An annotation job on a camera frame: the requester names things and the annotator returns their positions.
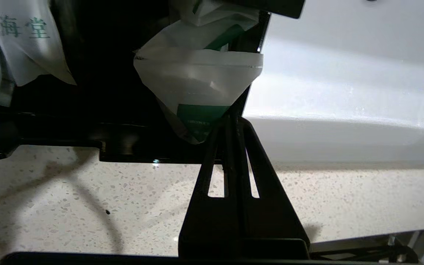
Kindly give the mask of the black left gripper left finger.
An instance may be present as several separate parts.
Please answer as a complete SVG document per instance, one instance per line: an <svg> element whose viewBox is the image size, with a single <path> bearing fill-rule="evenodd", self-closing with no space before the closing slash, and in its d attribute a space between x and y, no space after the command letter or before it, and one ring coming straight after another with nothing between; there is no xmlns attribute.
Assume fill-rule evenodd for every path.
<svg viewBox="0 0 424 265"><path fill-rule="evenodd" d="M231 121L224 118L206 141L205 158L179 235L180 258L232 258L237 254L237 181L231 140ZM223 155L223 198L208 195L218 152Z"/></svg>

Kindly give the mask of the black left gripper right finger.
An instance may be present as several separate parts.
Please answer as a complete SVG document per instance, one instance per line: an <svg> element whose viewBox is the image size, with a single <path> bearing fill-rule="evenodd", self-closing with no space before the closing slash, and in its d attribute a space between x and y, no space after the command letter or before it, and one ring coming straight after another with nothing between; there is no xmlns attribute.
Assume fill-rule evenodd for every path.
<svg viewBox="0 0 424 265"><path fill-rule="evenodd" d="M308 235L254 128L239 118L236 133L238 220L244 255L308 259Z"/></svg>

